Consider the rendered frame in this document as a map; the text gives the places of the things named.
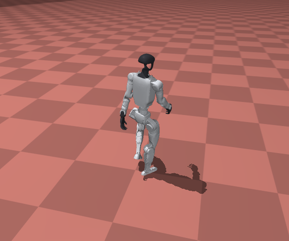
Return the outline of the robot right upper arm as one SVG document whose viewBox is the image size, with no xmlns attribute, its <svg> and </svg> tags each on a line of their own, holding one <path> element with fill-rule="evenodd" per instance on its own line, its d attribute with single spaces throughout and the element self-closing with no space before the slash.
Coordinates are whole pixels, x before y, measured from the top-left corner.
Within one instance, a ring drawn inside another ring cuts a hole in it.
<svg viewBox="0 0 289 241">
<path fill-rule="evenodd" d="M 163 97 L 163 83 L 160 81 L 160 80 L 157 80 L 157 79 L 153 79 L 151 81 L 151 85 L 152 85 L 152 88 L 155 90 L 155 93 L 156 93 L 156 101 L 158 104 L 162 104 L 162 101 L 164 99 Z"/>
</svg>

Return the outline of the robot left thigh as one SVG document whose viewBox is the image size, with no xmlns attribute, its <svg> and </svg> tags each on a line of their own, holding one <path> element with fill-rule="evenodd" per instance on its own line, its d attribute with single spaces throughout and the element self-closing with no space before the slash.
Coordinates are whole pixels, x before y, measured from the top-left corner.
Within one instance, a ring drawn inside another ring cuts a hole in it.
<svg viewBox="0 0 289 241">
<path fill-rule="evenodd" d="M 130 114 L 129 114 L 129 117 L 131 117 L 132 119 L 134 119 L 134 117 L 135 117 L 135 111 L 136 110 L 138 110 L 138 108 L 133 108 L 132 110 L 131 110 L 131 112 L 130 112 Z M 135 120 L 136 121 L 136 120 Z M 137 121 L 136 121 L 137 122 Z M 138 122 L 137 122 L 138 123 Z M 138 124 L 138 130 L 139 131 L 144 131 L 145 130 L 145 125 L 144 124 Z"/>
</svg>

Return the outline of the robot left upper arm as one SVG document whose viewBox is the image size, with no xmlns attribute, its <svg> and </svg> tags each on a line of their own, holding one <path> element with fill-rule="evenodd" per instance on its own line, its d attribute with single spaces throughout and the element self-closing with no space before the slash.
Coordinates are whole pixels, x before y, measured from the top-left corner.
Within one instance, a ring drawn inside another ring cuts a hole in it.
<svg viewBox="0 0 289 241">
<path fill-rule="evenodd" d="M 126 98 L 132 98 L 133 97 L 133 76 L 136 72 L 132 72 L 128 74 L 128 82 L 127 82 L 127 90 L 125 97 Z"/>
</svg>

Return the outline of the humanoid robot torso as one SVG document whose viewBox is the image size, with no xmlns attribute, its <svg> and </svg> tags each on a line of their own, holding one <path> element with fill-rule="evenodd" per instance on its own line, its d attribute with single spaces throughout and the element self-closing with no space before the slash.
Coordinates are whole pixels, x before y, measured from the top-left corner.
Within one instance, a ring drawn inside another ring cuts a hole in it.
<svg viewBox="0 0 289 241">
<path fill-rule="evenodd" d="M 151 116 L 148 108 L 155 99 L 155 90 L 152 88 L 151 81 L 156 78 L 148 74 L 149 77 L 144 79 L 138 76 L 140 73 L 139 71 L 133 76 L 133 99 L 139 106 L 139 109 L 135 111 L 134 119 L 138 123 L 146 125 L 146 120 Z"/>
</svg>

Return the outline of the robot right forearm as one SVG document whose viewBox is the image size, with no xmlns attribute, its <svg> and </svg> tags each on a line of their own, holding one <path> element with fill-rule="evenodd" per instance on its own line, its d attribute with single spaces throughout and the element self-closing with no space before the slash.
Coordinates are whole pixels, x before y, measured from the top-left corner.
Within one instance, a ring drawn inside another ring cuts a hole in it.
<svg viewBox="0 0 289 241">
<path fill-rule="evenodd" d="M 167 108 L 171 110 L 171 105 L 166 101 L 166 98 L 163 99 L 161 106 L 164 107 L 165 109 Z"/>
</svg>

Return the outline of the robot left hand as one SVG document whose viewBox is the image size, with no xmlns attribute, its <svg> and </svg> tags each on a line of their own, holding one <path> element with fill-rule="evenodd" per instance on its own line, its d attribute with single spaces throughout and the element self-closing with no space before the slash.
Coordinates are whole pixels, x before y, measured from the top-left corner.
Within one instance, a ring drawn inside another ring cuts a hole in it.
<svg viewBox="0 0 289 241">
<path fill-rule="evenodd" d="M 120 117 L 121 117 L 121 119 L 120 119 L 120 125 L 121 125 L 121 129 L 123 129 L 123 130 L 126 130 L 127 128 L 125 127 L 125 125 L 124 125 L 124 123 L 125 124 L 127 124 L 126 122 L 125 122 L 125 116 L 126 115 L 124 115 L 124 112 L 123 111 L 121 111 L 121 114 L 120 114 Z"/>
</svg>

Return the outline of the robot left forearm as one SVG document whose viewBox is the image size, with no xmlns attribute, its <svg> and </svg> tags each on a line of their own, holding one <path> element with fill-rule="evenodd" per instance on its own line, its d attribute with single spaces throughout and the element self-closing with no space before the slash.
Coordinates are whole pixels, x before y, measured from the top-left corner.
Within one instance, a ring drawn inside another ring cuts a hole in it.
<svg viewBox="0 0 289 241">
<path fill-rule="evenodd" d="M 121 111 L 124 112 L 124 115 L 127 113 L 129 102 L 130 102 L 129 98 L 126 98 L 124 95 L 123 103 L 122 103 L 122 107 L 121 107 Z M 120 114 L 121 114 L 121 111 L 120 111 Z"/>
</svg>

